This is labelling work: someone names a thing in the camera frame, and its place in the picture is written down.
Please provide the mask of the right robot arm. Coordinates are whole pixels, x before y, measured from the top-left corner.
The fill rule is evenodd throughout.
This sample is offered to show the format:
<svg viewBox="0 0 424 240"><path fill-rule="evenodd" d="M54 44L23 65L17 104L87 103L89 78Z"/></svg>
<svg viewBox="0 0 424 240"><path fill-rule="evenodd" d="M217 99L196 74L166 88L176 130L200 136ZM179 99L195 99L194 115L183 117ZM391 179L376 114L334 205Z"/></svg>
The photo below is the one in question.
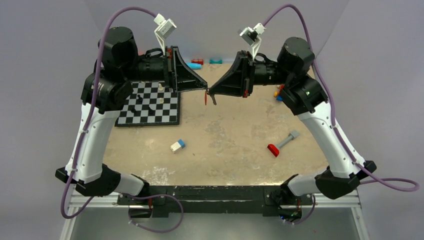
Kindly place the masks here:
<svg viewBox="0 0 424 240"><path fill-rule="evenodd" d="M307 127L323 152L328 167L309 175L295 174L281 185L280 196L288 204L302 195L321 193L337 199L355 190L376 164L354 152L353 146L336 122L322 85L308 71L315 55L308 42L288 38L276 61L255 61L245 50L239 51L230 69L207 93L249 97L255 85L282 85L280 96L293 115Z"/></svg>

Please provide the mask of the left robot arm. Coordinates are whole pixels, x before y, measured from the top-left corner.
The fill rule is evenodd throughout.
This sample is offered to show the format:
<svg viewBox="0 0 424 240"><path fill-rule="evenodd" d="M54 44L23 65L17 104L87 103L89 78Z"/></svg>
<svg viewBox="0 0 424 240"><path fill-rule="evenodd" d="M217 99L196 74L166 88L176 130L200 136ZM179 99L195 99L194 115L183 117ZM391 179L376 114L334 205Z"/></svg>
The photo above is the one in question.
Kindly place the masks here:
<svg viewBox="0 0 424 240"><path fill-rule="evenodd" d="M116 192L128 194L142 205L149 199L146 181L114 171L103 162L112 128L133 93L132 83L161 82L174 92L205 90L208 84L184 63L176 46L139 55L133 32L127 27L110 28L99 49L100 67L83 85L80 126L71 158L56 170L55 177L74 184L86 197Z"/></svg>

